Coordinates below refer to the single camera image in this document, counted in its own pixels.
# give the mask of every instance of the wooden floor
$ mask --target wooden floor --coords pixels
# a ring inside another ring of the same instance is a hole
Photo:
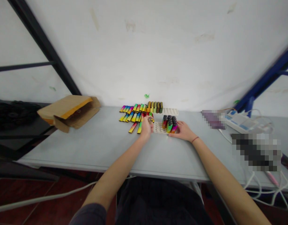
[[[72,171],[80,176],[90,177],[91,181],[98,180],[102,173]],[[28,181],[28,180],[0,180],[0,206],[19,202],[36,197],[65,193],[80,187],[86,183],[60,177],[58,182],[47,181]],[[5,211],[0,213],[0,225],[9,224],[57,224],[67,225],[77,210],[83,204],[89,194],[91,187],[80,192],[76,192],[64,198],[54,199],[46,202],[36,203],[21,208]],[[210,215],[215,225],[223,225],[219,211],[210,197],[205,185],[202,186],[202,196],[207,213]],[[107,213],[107,225],[115,224],[116,198]],[[278,215],[274,215],[274,222],[277,221]]]

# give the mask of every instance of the gray sleeve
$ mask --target gray sleeve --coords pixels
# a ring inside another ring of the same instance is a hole
[[[75,213],[69,225],[97,224],[104,225],[106,222],[106,210],[102,205],[92,203],[85,205]]]

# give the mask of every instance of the green mark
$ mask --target green mark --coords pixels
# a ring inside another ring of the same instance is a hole
[[[56,91],[56,89],[55,89],[54,87],[49,86],[49,88],[50,88],[51,90]]]

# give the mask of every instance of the hand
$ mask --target hand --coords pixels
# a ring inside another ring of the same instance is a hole
[[[148,118],[153,118],[152,116],[146,116],[143,119],[142,122],[142,131],[141,131],[141,138],[144,138],[145,140],[149,140],[151,133],[153,133],[153,122],[149,124]]]
[[[193,131],[191,131],[191,129],[189,128],[189,126],[183,122],[183,121],[177,121],[178,124],[178,129],[179,129],[179,133],[170,133],[169,136],[170,137],[176,137],[176,138],[180,138],[183,139],[185,141],[193,141],[197,135],[194,134]]]

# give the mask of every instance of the blurred box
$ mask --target blurred box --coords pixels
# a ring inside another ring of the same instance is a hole
[[[69,95],[38,110],[40,117],[65,133],[69,127],[81,128],[101,107],[96,97]]]

